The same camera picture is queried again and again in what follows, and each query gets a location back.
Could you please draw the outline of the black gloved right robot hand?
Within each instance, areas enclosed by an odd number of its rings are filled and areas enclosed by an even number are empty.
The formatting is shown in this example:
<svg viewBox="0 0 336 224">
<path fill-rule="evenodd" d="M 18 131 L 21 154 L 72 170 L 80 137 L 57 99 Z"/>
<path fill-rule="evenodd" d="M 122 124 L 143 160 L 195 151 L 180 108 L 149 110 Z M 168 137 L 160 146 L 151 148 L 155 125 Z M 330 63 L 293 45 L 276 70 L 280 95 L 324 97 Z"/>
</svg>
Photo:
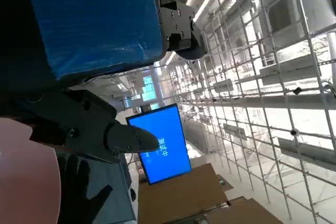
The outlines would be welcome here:
<svg viewBox="0 0 336 224">
<path fill-rule="evenodd" d="M 58 223 L 93 223 L 113 188 L 106 185 L 96 196 L 89 199 L 89 163 L 84 160 L 79 162 L 74 155 L 68 159 L 59 157 L 57 161 L 61 182 Z"/>
</svg>

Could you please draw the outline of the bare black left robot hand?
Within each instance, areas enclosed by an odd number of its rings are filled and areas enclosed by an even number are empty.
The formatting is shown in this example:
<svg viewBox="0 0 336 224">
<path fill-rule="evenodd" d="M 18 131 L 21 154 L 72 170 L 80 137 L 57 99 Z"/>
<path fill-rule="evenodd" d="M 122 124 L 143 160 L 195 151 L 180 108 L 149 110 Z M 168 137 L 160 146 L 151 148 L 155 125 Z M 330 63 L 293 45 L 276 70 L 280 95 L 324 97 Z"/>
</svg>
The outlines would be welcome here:
<svg viewBox="0 0 336 224">
<path fill-rule="evenodd" d="M 1 117 L 30 139 L 118 164 L 158 149 L 157 138 L 116 120 L 116 109 L 74 86 L 147 67 L 168 51 L 206 53 L 192 7 L 160 0 L 1 0 Z"/>
</svg>

